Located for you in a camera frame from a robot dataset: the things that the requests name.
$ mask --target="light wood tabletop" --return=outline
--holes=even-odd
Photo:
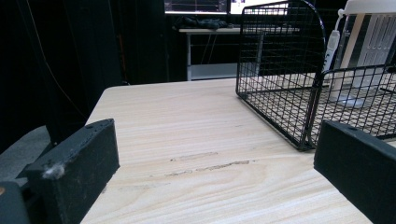
[[[235,94],[235,79],[105,90],[120,169],[83,223],[370,223]]]

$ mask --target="dark background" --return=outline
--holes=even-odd
[[[336,12],[345,3],[316,5]],[[328,12],[330,31],[337,15]],[[172,29],[180,16],[165,15],[163,0],[0,0],[0,153],[41,125],[53,145],[63,141],[85,124],[105,88],[185,81],[186,36]],[[192,16],[240,22],[238,15]],[[192,63],[237,62],[238,35],[217,36],[210,61],[208,38],[192,37]]]

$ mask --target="black bag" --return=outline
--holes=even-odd
[[[219,28],[225,28],[228,24],[220,19],[204,19],[198,20],[195,17],[180,17],[175,21],[173,26],[174,30],[179,29],[211,29],[217,30]]]

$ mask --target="wood grain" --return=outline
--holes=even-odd
[[[111,88],[120,169],[83,223],[370,223],[234,93],[235,79]]]

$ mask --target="black wire basket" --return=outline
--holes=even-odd
[[[316,147],[323,119],[383,139],[394,137],[391,66],[322,73],[325,36],[318,11],[304,0],[245,7],[236,93],[300,150]],[[354,78],[373,75],[381,76],[376,86],[351,84]],[[334,82],[341,82],[342,88],[332,90]]]

